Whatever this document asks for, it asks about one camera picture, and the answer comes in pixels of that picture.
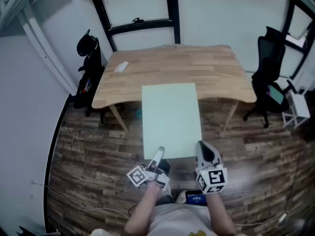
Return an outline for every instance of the white stool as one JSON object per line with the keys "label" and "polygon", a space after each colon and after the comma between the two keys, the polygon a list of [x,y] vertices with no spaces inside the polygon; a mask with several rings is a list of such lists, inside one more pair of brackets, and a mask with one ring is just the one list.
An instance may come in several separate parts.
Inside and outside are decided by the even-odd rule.
{"label": "white stool", "polygon": [[300,89],[304,88],[302,94],[295,94],[292,91],[290,91],[286,95],[290,109],[288,110],[288,113],[286,112],[282,113],[283,127],[286,127],[292,122],[294,122],[294,128],[297,128],[311,117],[304,95],[309,89],[309,87],[312,85],[313,81],[314,77],[304,72],[300,79],[301,85]]}

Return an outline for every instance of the tabletop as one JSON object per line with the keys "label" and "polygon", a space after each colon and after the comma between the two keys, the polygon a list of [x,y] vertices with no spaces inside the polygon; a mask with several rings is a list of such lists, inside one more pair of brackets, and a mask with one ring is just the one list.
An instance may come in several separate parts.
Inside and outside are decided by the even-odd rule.
{"label": "tabletop", "polygon": [[[123,73],[114,72],[124,62]],[[198,99],[229,98],[255,102],[245,72],[227,45],[165,45],[111,56],[97,87],[92,107],[141,101],[142,86],[195,83]]]}

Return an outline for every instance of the table leg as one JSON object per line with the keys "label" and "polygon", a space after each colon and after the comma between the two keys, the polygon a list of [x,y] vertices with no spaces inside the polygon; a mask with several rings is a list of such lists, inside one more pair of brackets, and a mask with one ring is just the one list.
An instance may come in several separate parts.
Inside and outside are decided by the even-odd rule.
{"label": "table leg", "polygon": [[226,121],[225,121],[224,131],[225,131],[225,129],[226,129],[226,126],[227,126],[228,123],[230,122],[230,120],[231,120],[231,118],[232,118],[232,116],[233,116],[233,114],[234,114],[234,112],[235,112],[235,110],[236,110],[236,108],[237,108],[237,105],[238,105],[238,101],[236,100],[236,101],[233,102],[233,105],[232,105],[232,107],[231,107],[230,113],[228,114],[227,119],[226,119]]}
{"label": "table leg", "polygon": [[127,126],[125,125],[123,119],[120,117],[115,105],[110,105],[109,108],[113,112],[113,114],[116,117],[116,119],[118,120],[119,124],[123,127],[124,131],[128,132],[129,130],[128,130]]}

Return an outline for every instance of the black baseboard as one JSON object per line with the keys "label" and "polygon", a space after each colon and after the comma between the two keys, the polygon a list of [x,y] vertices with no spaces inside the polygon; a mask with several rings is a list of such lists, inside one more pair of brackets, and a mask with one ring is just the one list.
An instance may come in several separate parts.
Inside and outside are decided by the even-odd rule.
{"label": "black baseboard", "polygon": [[[46,175],[45,175],[45,182],[44,185],[48,186],[48,181],[49,181],[49,173],[50,173],[50,165],[51,165],[51,161],[53,158],[53,154],[54,154],[54,149],[55,149],[55,145],[56,145],[56,141],[57,141],[57,137],[58,137],[58,133],[59,133],[59,129],[61,127],[61,124],[63,122],[63,117],[65,115],[65,112],[67,110],[67,107],[69,105],[69,98],[71,97],[71,95],[69,94],[68,99],[66,100],[63,110],[60,114],[59,120],[57,122],[57,126],[54,132],[54,136],[53,139],[51,141],[51,145],[50,145],[50,149],[49,149],[49,155],[48,155],[48,159],[47,159],[47,166],[46,166]],[[48,213],[47,213],[47,188],[44,187],[44,220],[45,220],[45,229],[46,229],[46,233],[52,233],[54,231],[50,231],[49,228],[49,222],[48,222]]]}

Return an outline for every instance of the black office chair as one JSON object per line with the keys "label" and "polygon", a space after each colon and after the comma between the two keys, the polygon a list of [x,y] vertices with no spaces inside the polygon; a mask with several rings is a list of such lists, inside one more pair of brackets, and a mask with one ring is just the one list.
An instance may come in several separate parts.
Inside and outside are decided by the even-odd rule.
{"label": "black office chair", "polygon": [[[74,108],[88,109],[85,112],[86,116],[90,115],[92,110],[92,101],[98,86],[98,83],[102,77],[105,68],[102,66],[100,47],[98,39],[90,36],[90,29],[80,39],[77,45],[77,52],[80,56],[85,57],[83,66],[78,71],[85,71],[82,79],[79,82],[77,94],[69,99],[73,102]],[[101,123],[103,122],[103,113],[101,113]]]}
{"label": "black office chair", "polygon": [[[275,82],[279,78],[281,63],[285,53],[284,36],[281,32],[267,27],[267,33],[258,38],[259,67],[252,76],[252,86],[257,96],[256,106],[250,110],[243,118],[248,120],[248,116],[253,112],[260,110],[265,118],[265,128],[269,127],[266,111],[272,113],[281,113],[289,109],[289,103],[285,94],[292,89],[296,89],[290,80],[287,80],[289,86],[282,90]],[[283,101],[279,104],[269,93],[269,86],[273,86],[283,96]]]}

